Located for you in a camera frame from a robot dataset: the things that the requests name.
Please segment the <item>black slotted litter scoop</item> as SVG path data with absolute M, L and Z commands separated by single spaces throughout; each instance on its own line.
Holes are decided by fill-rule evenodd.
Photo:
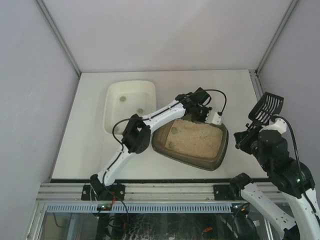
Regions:
M 282 96 L 265 92 L 248 114 L 254 126 L 266 126 L 274 115 L 280 114 L 284 104 Z

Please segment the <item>dark translucent litter box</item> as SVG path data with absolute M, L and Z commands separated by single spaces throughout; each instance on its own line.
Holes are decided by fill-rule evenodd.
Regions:
M 222 164 L 228 142 L 224 124 L 193 121 L 190 115 L 160 127 L 151 140 L 155 152 L 206 171 L 214 171 Z

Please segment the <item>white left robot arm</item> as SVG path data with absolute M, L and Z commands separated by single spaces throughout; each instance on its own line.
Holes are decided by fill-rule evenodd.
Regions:
M 122 139 L 115 138 L 119 148 L 111 160 L 98 173 L 90 177 L 90 185 L 98 200 L 105 200 L 110 194 L 110 186 L 115 182 L 119 171 L 134 156 L 144 152 L 150 145 L 152 134 L 171 121 L 184 116 L 191 116 L 204 122 L 211 111 L 204 102 L 211 96 L 206 89 L 198 88 L 195 92 L 179 94 L 165 107 L 145 116 L 132 115 L 117 122 L 126 122 Z

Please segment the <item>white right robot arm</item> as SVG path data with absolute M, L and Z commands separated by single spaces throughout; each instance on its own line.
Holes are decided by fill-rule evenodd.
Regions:
M 253 205 L 284 240 L 318 240 L 320 208 L 308 167 L 290 157 L 288 142 L 277 130 L 247 129 L 234 134 L 235 147 L 256 158 L 268 179 L 286 199 L 288 215 L 270 200 L 246 173 L 230 180 L 234 197 Z

